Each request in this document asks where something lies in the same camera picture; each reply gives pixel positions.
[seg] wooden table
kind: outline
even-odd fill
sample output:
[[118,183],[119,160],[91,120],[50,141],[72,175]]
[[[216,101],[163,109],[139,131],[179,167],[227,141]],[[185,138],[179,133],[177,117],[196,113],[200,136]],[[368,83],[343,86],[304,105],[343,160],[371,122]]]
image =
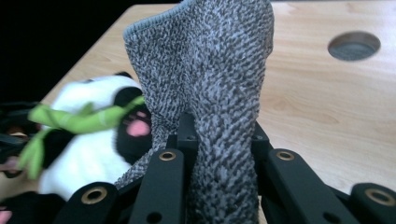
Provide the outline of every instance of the wooden table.
[[[136,77],[123,30],[173,6],[129,8],[43,103],[70,81],[119,71]],[[272,145],[296,151],[345,193],[362,182],[396,190],[396,2],[274,2],[273,8],[275,48],[258,119]],[[379,52],[357,62],[334,59],[330,41],[349,31],[376,35]]]

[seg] fuzzy gray fabric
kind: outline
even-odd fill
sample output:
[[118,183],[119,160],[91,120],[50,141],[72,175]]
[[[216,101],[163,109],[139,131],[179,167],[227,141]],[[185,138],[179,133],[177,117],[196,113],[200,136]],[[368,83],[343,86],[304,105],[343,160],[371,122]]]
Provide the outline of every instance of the fuzzy gray fabric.
[[144,175],[187,111],[200,143],[189,223],[258,223],[250,145],[273,34],[268,0],[185,0],[130,25],[125,47],[152,113],[153,148],[116,187]]

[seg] stuffed animal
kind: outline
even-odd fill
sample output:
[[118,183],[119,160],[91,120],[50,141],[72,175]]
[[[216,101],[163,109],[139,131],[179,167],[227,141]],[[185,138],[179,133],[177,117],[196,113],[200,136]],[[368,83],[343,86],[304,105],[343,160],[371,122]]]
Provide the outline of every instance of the stuffed animal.
[[125,72],[68,83],[29,119],[43,128],[19,166],[30,178],[41,175],[39,193],[65,200],[92,182],[114,183],[151,148],[151,115]]

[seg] white plush fur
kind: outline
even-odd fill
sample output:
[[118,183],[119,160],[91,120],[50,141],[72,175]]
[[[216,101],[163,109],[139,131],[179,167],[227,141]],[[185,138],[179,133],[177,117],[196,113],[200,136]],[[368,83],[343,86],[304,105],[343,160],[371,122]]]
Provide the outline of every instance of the white plush fur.
[[[77,113],[87,102],[94,109],[112,105],[116,93],[125,87],[140,86],[128,77],[97,77],[67,84],[51,106]],[[76,190],[92,182],[114,183],[130,164],[115,149],[116,129],[81,134],[72,139],[63,153],[40,177],[39,193],[56,193],[69,200]]]

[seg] panda ear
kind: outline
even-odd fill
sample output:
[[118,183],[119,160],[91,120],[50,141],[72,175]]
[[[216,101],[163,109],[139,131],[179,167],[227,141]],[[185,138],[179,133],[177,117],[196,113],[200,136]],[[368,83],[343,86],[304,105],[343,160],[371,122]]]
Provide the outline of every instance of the panda ear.
[[137,87],[127,87],[117,92],[114,98],[114,105],[125,106],[134,98],[141,96],[143,92]]
[[115,75],[115,76],[121,76],[121,77],[128,77],[128,78],[133,79],[132,76],[129,75],[129,73],[127,73],[127,72],[125,72],[125,71],[118,72],[118,73],[116,73],[116,74],[114,74],[114,75]]

